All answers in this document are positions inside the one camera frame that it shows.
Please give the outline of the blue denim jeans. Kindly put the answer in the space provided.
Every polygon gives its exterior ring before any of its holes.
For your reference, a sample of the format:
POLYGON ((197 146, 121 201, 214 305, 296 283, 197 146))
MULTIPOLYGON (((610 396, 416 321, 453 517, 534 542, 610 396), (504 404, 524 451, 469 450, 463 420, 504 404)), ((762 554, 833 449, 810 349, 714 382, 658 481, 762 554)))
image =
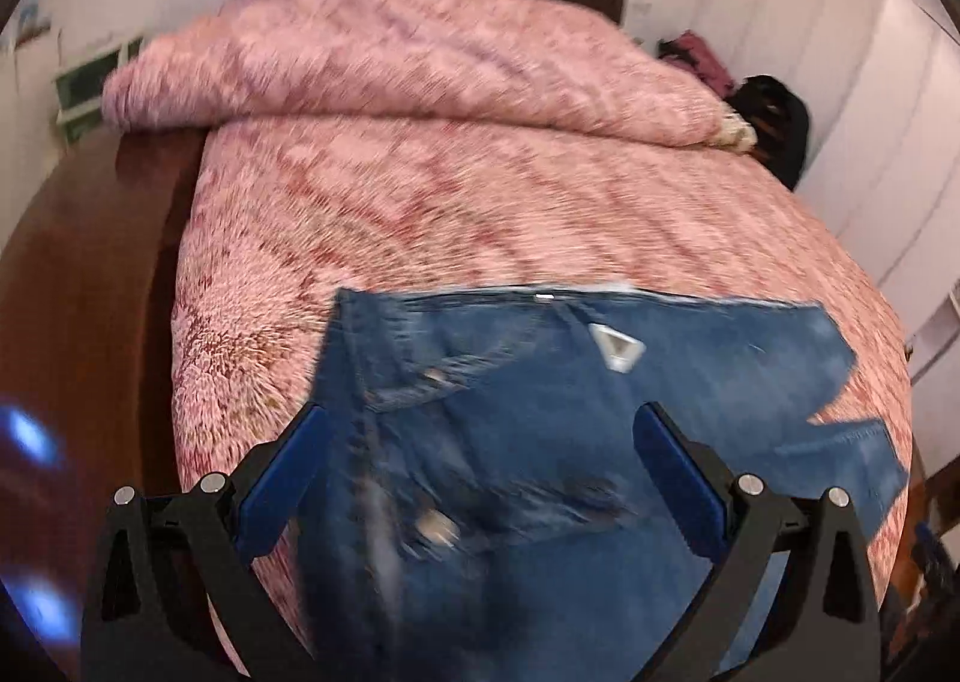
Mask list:
POLYGON ((313 399, 331 424, 298 516, 332 680, 626 680, 709 562, 633 446, 657 402, 786 495, 907 484, 882 418, 820 423, 856 357, 817 305, 576 289, 340 290, 313 399))

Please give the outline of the maroon clothing pile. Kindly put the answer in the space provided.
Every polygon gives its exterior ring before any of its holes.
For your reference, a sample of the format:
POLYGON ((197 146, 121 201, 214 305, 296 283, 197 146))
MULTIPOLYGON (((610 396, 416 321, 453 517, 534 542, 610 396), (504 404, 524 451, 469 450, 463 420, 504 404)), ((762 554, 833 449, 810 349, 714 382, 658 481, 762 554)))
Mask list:
POLYGON ((726 64, 716 56, 706 40, 692 30, 686 30, 672 40, 659 41, 658 58, 690 72, 723 100, 736 93, 737 82, 726 64))

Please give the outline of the pink patterned bedspread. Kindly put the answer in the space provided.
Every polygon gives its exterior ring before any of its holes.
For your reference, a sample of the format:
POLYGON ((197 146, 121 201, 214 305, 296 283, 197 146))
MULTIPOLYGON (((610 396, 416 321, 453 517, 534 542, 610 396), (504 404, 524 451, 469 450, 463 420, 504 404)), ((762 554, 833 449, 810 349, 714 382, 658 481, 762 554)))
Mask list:
MULTIPOLYGON (((856 363, 818 422, 882 418, 907 472, 900 321, 755 160, 496 122, 265 116, 208 134, 182 237, 172 308, 182 482, 228 471, 306 404, 320 406, 314 378, 340 290, 514 287, 820 306, 856 363)), ((905 489, 877 533, 862 531, 877 583, 892 573, 905 489)), ((295 540, 256 572, 313 646, 301 503, 295 540)))

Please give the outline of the floral pillow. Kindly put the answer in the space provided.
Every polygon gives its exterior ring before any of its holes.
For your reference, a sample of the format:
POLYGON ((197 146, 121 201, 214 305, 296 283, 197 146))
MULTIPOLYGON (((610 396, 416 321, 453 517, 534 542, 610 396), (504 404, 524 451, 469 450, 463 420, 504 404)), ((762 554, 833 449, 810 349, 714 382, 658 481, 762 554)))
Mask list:
POLYGON ((740 116, 736 110, 727 108, 721 116, 718 131, 708 140, 708 145, 715 149, 727 150, 731 154, 750 154, 757 145, 757 133, 747 119, 740 116))

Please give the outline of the black bag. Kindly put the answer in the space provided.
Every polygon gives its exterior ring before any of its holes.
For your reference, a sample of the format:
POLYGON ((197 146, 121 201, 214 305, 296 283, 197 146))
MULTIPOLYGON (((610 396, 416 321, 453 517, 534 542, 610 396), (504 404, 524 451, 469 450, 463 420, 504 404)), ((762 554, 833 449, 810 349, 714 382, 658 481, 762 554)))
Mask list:
POLYGON ((771 76, 748 77, 727 99, 754 128, 750 155, 789 191, 796 189, 807 160, 811 116, 804 101, 771 76))

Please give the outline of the pink folded quilt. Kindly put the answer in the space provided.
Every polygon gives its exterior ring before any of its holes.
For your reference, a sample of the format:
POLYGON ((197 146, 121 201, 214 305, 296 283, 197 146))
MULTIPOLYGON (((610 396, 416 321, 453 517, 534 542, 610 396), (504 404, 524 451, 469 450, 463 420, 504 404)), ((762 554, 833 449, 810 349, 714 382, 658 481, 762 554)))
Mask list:
POLYGON ((107 77, 119 129, 359 115, 548 127, 709 147, 731 106, 582 5, 231 0, 107 77))

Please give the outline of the white wardrobe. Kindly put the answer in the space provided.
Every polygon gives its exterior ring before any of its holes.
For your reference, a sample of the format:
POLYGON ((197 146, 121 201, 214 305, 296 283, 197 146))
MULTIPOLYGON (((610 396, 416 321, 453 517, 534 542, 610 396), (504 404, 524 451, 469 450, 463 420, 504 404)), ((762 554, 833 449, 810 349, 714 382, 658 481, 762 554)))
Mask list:
POLYGON ((811 115, 797 194, 908 334, 958 285, 958 32, 939 0, 703 0, 732 76, 776 77, 811 115))

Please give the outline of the dark wooden bed frame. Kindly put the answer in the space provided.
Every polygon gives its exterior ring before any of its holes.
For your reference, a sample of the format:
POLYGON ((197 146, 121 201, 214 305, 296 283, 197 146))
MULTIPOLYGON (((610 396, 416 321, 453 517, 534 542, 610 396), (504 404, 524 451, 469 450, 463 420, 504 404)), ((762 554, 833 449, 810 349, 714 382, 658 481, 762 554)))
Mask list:
POLYGON ((80 617, 114 490, 179 487, 171 311, 205 133, 98 129, 2 253, 2 657, 80 672, 80 617))

